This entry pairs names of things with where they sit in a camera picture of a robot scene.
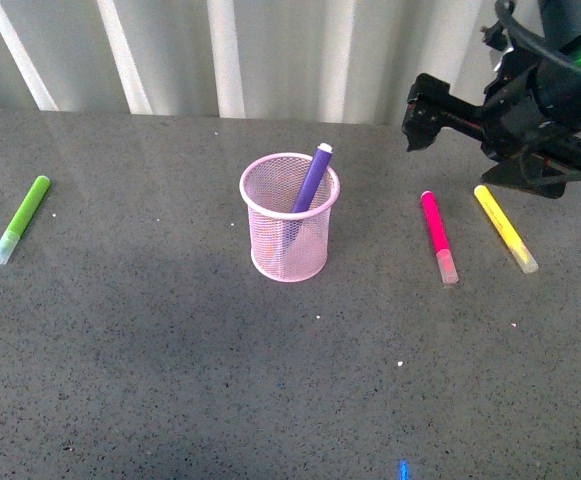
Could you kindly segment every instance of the mesh pen holder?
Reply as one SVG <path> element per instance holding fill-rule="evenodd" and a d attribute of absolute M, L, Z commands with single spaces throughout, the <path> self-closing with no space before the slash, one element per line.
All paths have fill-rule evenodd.
<path fill-rule="evenodd" d="M 330 209 L 340 190 L 334 170 L 326 170 L 307 212 L 289 213 L 311 160 L 301 153 L 268 155 L 246 168 L 239 182 L 248 204 L 252 262 L 280 282 L 313 277 L 328 257 Z"/>

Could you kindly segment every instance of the gray countertop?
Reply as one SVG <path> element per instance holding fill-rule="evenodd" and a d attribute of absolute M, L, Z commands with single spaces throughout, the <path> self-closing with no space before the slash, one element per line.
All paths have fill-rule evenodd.
<path fill-rule="evenodd" d="M 322 141 L 328 262 L 278 283 L 239 177 Z M 0 235 L 53 182 L 0 267 L 0 478 L 581 478 L 581 183 L 492 189 L 524 275 L 472 195 L 479 145 L 405 149 L 396 127 L 0 110 Z"/>

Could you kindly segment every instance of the purple marker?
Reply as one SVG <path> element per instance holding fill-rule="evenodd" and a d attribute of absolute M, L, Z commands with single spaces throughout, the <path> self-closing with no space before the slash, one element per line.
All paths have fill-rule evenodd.
<path fill-rule="evenodd" d="M 319 183 L 321 183 L 323 174 L 326 173 L 326 168 L 328 168 L 330 157 L 332 157 L 332 147 L 330 145 L 322 143 L 317 147 L 314 157 L 312 157 L 312 162 L 310 162 L 310 167 L 308 167 L 306 178 L 303 179 L 303 184 L 299 189 L 299 195 L 297 195 L 292 207 L 292 213 L 307 212 L 310 209 L 310 204 L 315 193 L 317 193 Z"/>

